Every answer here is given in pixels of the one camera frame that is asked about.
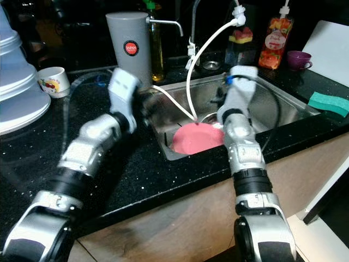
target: white tube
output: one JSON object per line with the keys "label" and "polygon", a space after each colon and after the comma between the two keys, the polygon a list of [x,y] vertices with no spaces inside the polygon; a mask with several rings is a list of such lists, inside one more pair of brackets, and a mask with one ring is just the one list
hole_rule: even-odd
{"label": "white tube", "polygon": [[191,120],[195,121],[194,116],[192,116],[188,111],[186,111],[185,108],[182,107],[179,104],[179,102],[177,102],[169,93],[167,93],[165,90],[163,90],[161,87],[158,87],[158,86],[152,86],[152,88],[160,91],[165,96],[167,96],[176,105],[176,107],[178,107],[183,113],[185,113]]}
{"label": "white tube", "polygon": [[219,35],[222,31],[224,31],[225,29],[227,29],[230,26],[237,25],[237,23],[238,23],[238,20],[233,19],[230,22],[223,25],[213,35],[211,35],[211,37],[206,41],[206,43],[200,48],[200,50],[198,51],[198,53],[194,57],[194,60],[191,63],[191,66],[190,66],[189,71],[188,71],[188,75],[186,76],[186,96],[188,98],[189,108],[190,108],[190,111],[192,113],[192,116],[194,117],[195,122],[197,122],[197,115],[196,115],[194,106],[192,104],[191,95],[190,95],[190,78],[191,78],[192,70],[194,69],[195,63],[198,60],[198,58],[200,57],[200,55],[204,52],[204,50],[207,48],[207,46],[213,41],[213,39],[215,39],[217,37],[217,35]]}

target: red label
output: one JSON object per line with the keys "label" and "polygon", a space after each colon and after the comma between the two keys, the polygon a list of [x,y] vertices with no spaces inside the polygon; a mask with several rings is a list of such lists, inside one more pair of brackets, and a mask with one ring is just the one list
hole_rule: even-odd
{"label": "red label", "polygon": [[134,41],[128,41],[124,44],[125,52],[130,56],[135,56],[138,53],[138,45]]}

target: stainless steel sink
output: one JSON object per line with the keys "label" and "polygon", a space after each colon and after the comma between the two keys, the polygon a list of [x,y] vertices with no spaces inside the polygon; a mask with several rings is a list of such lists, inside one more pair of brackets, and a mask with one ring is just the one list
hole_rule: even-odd
{"label": "stainless steel sink", "polygon": [[[259,79],[268,86],[279,98],[281,105],[280,126],[318,114],[318,111],[307,106],[283,90]],[[217,104],[212,103],[216,97],[217,89],[223,87],[222,75],[210,76],[191,81],[191,97],[199,121],[210,113],[217,112]],[[174,97],[188,111],[185,82],[162,86],[163,89]],[[168,160],[185,157],[171,150],[171,143],[175,132],[184,124],[192,122],[183,114],[165,95],[158,91],[150,91],[151,95],[144,102],[147,120],[153,127],[158,142]],[[252,125],[256,133],[262,133],[273,128],[276,120],[276,105],[272,95],[264,88],[257,86],[256,92],[249,106]]]}

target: orange bottle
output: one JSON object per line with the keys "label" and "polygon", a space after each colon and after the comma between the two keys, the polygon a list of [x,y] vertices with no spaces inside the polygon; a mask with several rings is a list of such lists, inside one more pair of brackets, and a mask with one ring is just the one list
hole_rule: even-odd
{"label": "orange bottle", "polygon": [[290,12],[288,0],[280,9],[280,17],[270,20],[267,36],[263,44],[258,65],[260,67],[277,69],[285,51],[285,45],[292,29],[293,19],[286,17]]}

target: purple cup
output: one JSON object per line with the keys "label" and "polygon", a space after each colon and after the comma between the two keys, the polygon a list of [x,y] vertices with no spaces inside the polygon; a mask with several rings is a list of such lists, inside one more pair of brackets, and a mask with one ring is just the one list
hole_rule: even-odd
{"label": "purple cup", "polygon": [[291,70],[298,71],[310,68],[312,63],[310,62],[311,55],[301,51],[289,51],[287,52],[288,66]]}

